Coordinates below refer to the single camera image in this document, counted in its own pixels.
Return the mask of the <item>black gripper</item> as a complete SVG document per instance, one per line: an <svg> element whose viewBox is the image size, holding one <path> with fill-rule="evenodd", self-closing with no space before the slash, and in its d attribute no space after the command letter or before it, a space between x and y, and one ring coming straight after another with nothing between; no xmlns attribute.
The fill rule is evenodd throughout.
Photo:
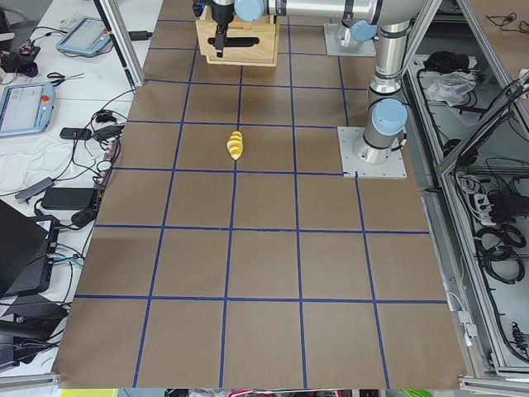
<svg viewBox="0 0 529 397"><path fill-rule="evenodd" d="M226 46L226 33L228 25L233 21L235 15L234 0L212 0L212 19L217 23L214 47L219 56L223 57Z"/></svg>

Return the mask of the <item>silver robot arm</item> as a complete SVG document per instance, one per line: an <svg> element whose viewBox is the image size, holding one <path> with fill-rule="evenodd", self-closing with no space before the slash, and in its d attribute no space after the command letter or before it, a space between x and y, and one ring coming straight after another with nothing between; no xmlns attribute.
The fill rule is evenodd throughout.
<svg viewBox="0 0 529 397"><path fill-rule="evenodd" d="M344 22L339 25L336 33L336 43L343 48L353 48L371 40L377 33L377 26L365 20Z"/></svg>
<svg viewBox="0 0 529 397"><path fill-rule="evenodd" d="M360 42L362 25L375 29L379 38L374 70L369 79L367 126L352 146L365 165L382 165L405 144L394 142L407 123L407 109L399 101L402 72L412 19L425 7L424 1L194 1L193 13L201 17L207 8L213 21L207 43L213 54L224 56L230 47L251 47L256 37L229 37L229 25L238 17L257 22L261 17L334 17L341 20L335 41L341 47Z"/></svg>

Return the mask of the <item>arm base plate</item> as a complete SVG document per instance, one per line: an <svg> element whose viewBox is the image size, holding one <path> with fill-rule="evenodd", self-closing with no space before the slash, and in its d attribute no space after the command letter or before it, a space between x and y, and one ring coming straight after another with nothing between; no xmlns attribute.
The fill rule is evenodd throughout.
<svg viewBox="0 0 529 397"><path fill-rule="evenodd" d="M374 37L377 26L358 21L350 27L325 23L326 54L331 56L375 57Z"/></svg>
<svg viewBox="0 0 529 397"><path fill-rule="evenodd" d="M399 141L386 149L374 149L364 140L364 127L338 127L342 174L345 178L406 179Z"/></svg>

